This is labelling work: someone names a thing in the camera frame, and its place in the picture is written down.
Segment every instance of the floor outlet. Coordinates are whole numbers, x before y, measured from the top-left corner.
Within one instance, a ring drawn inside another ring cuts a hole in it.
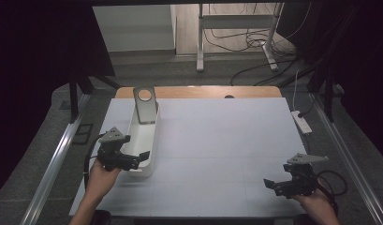
[[[307,122],[305,121],[304,117],[299,118],[299,111],[293,111],[291,112],[291,115],[293,115],[293,119],[297,124],[297,127],[302,131],[302,134],[311,133],[313,130],[308,126]]]

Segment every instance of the human arm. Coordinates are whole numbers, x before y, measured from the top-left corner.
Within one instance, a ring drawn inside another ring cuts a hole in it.
[[[96,159],[90,171],[90,178],[85,194],[78,206],[77,212],[70,221],[70,225],[89,225],[93,214],[103,197],[112,189],[121,169],[107,172],[103,164]]]
[[[299,202],[310,218],[319,225],[339,225],[340,222],[334,213],[329,199],[326,195],[317,189],[310,196],[296,195],[292,196]]]

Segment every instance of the white wall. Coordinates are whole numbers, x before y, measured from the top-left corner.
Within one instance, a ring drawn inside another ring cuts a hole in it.
[[[174,50],[170,6],[94,7],[109,52]]]

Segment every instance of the human hand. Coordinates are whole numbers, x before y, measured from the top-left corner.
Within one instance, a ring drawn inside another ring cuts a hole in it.
[[[320,225],[338,225],[340,222],[334,213],[328,197],[317,189],[310,196],[296,195],[292,199],[300,203],[305,212]]]
[[[112,189],[121,169],[115,168],[108,172],[96,158],[91,170],[84,199],[99,204],[103,197]]]

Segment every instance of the person's left hand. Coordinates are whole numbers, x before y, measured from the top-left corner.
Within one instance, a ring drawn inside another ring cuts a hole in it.
[[[99,204],[103,197],[112,189],[121,169],[115,168],[108,172],[96,158],[90,170],[89,182],[85,191],[85,198]]]

